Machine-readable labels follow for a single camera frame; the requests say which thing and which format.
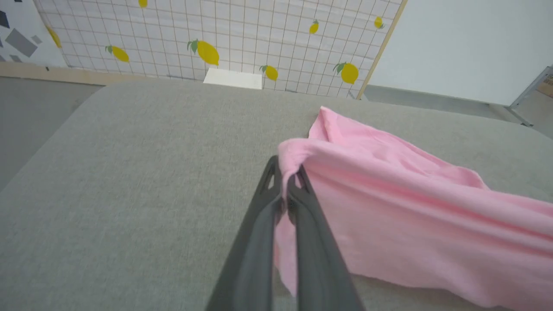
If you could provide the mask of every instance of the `white wall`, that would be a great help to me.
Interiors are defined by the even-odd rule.
[[[408,0],[369,81],[510,105],[553,64],[553,0]]]

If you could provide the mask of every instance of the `wire grid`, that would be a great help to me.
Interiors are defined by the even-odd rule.
[[[356,97],[401,0],[35,0],[45,23],[60,37],[68,65],[168,79],[203,80],[209,65],[187,49],[203,40],[219,53],[219,68],[259,73],[264,89],[332,97]],[[382,17],[385,27],[376,29]],[[317,19],[319,29],[309,34]],[[105,47],[120,47],[129,62]],[[359,70],[353,85],[333,68],[348,62]]]

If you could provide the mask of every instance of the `wooden strip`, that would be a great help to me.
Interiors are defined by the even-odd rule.
[[[103,73],[73,68],[44,67],[11,62],[0,63],[0,76],[93,85],[109,85],[122,81],[155,79],[145,76]]]
[[[392,25],[390,26],[390,31],[386,34],[386,37],[384,38],[384,42],[382,42],[382,46],[380,47],[380,50],[378,50],[377,56],[374,58],[373,65],[371,66],[371,69],[369,69],[369,73],[367,74],[367,77],[365,78],[365,81],[363,82],[363,87],[361,87],[361,91],[359,91],[359,94],[357,94],[357,100],[361,99],[361,96],[363,95],[363,92],[365,92],[365,89],[367,88],[367,84],[369,84],[369,80],[371,79],[371,76],[373,75],[374,69],[376,69],[378,61],[380,60],[380,57],[382,56],[382,53],[384,52],[384,49],[386,48],[386,45],[388,44],[388,40],[390,40],[390,37],[392,36],[392,33],[394,32],[395,25],[398,23],[399,18],[401,17],[401,14],[403,13],[403,8],[405,8],[405,5],[407,4],[408,0],[403,0],[398,8],[398,12],[395,15],[394,21],[392,22]]]

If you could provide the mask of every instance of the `pink towel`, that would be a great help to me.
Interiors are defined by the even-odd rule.
[[[325,107],[309,139],[283,142],[279,159],[284,185],[304,164],[351,273],[483,307],[553,310],[553,204],[492,191],[476,172]],[[295,295],[287,216],[275,240]]]

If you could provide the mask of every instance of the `lemon print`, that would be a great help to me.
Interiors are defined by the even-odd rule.
[[[318,29],[319,29],[319,21],[315,19],[311,27],[309,27],[309,33],[314,34],[317,32]]]
[[[187,50],[188,47],[192,49],[194,54],[198,51],[198,55],[206,63],[219,66],[219,53],[217,53],[217,50],[213,47],[213,45],[205,41],[198,41],[198,39],[196,39],[195,41],[188,41],[188,45],[186,46]]]
[[[46,26],[46,29],[48,29],[48,32],[52,36],[54,43],[58,46],[59,49],[61,49],[61,41],[60,41],[60,37],[58,37],[58,34],[56,34],[56,32],[49,26]]]
[[[121,48],[110,45],[110,46],[106,46],[106,51],[108,51],[110,54],[113,54],[113,56],[115,56],[115,58],[117,58],[120,61],[124,61],[127,63],[129,62],[129,55],[127,55],[127,52],[125,52]]]
[[[357,80],[357,77],[359,76],[357,68],[350,63],[336,64],[336,66],[334,66],[334,70],[336,70],[337,74],[341,72],[342,80],[349,84],[354,84],[355,80]]]
[[[382,29],[382,28],[384,28],[384,23],[382,22],[382,17],[378,16],[378,17],[374,20],[374,26],[375,26],[377,29]]]
[[[265,65],[259,67],[259,69],[267,75],[267,78],[276,81],[278,78],[278,71],[273,66]]]

